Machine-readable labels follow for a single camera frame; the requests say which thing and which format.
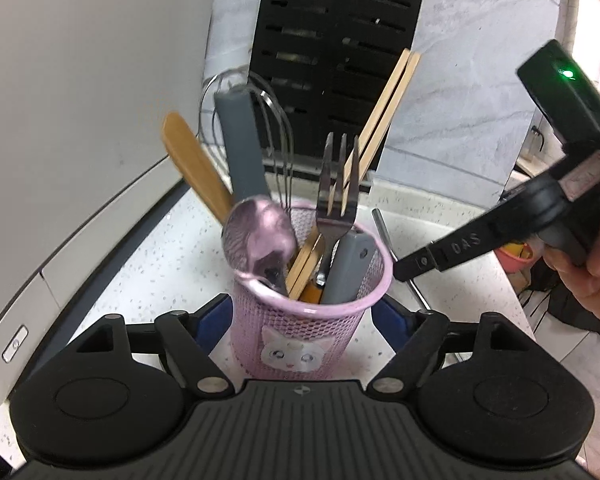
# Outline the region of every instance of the pink mesh cup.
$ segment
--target pink mesh cup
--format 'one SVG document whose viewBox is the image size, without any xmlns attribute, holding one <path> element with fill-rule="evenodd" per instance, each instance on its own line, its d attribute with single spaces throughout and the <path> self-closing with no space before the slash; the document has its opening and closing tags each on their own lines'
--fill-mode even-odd
<svg viewBox="0 0 600 480">
<path fill-rule="evenodd" d="M 310 206 L 295 207 L 291 221 L 302 246 L 314 224 Z M 236 279 L 231 343 L 247 372 L 258 379 L 323 380 L 351 340 L 366 309 L 377 303 L 392 280 L 391 256 L 375 233 L 376 253 L 355 301 L 314 305 L 293 301 L 256 280 Z"/>
</svg>

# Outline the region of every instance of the wooden spatula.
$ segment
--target wooden spatula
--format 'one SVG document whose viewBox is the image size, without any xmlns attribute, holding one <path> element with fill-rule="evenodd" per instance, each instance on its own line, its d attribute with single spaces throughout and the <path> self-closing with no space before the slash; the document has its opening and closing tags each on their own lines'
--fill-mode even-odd
<svg viewBox="0 0 600 480">
<path fill-rule="evenodd" d="M 162 142 L 186 183 L 224 225 L 234 206 L 234 199 L 187 121 L 179 113 L 170 112 L 164 118 Z"/>
</svg>

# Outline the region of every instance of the gray handle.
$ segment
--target gray handle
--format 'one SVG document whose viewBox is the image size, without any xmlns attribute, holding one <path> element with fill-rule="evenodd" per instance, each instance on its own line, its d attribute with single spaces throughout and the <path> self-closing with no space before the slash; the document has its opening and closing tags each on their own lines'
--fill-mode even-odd
<svg viewBox="0 0 600 480">
<path fill-rule="evenodd" d="M 249 91 L 236 88 L 219 92 L 214 99 L 222 126 L 234 200 L 240 202 L 251 196 L 270 196 Z"/>
<path fill-rule="evenodd" d="M 371 235 L 355 231 L 345 234 L 338 243 L 320 303 L 355 300 L 375 252 L 376 243 Z"/>
</svg>

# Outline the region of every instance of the screw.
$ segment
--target screw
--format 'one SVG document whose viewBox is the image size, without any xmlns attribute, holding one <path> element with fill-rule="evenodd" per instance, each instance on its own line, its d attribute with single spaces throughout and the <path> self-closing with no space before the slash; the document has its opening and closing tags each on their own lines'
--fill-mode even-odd
<svg viewBox="0 0 600 480">
<path fill-rule="evenodd" d="M 198 389 L 206 394 L 219 394 L 224 392 L 229 383 L 222 377 L 205 377 L 198 381 Z"/>
<path fill-rule="evenodd" d="M 395 377 L 383 377 L 374 381 L 373 388 L 381 394 L 396 394 L 402 391 L 404 383 Z"/>
<path fill-rule="evenodd" d="M 308 386 L 304 386 L 304 384 L 302 386 L 298 386 L 297 388 L 294 388 L 294 393 L 298 394 L 300 397 L 305 396 L 306 394 L 311 393 L 311 388 L 309 388 Z"/>
</svg>

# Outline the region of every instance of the speckled white countertop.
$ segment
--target speckled white countertop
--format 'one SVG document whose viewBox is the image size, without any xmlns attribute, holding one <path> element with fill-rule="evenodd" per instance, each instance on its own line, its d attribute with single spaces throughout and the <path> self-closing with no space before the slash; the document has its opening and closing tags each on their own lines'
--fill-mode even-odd
<svg viewBox="0 0 600 480">
<path fill-rule="evenodd" d="M 373 226 L 371 208 L 378 206 L 398 256 L 407 254 L 462 225 L 480 213 L 478 208 L 432 194 L 383 183 L 374 185 L 358 219 Z M 457 321 L 477 321 L 486 311 L 501 312 L 532 335 L 520 303 L 493 253 L 444 274 L 429 272 L 417 279 L 429 304 Z M 222 256 L 220 226 L 197 196 L 189 191 L 155 227 L 120 269 L 85 317 L 77 333 L 101 316 L 117 312 L 127 323 L 150 322 L 168 310 L 190 312 L 216 294 L 232 290 L 232 274 Z M 392 285 L 391 296 L 411 310 L 418 305 L 402 283 Z M 394 355 L 367 312 L 336 368 L 334 378 L 358 378 L 366 385 Z M 239 386 L 245 372 L 234 360 L 228 334 L 212 359 Z M 157 365 L 154 356 L 138 360 Z M 0 454 L 13 466 L 24 458 L 8 415 L 0 407 Z"/>
</svg>

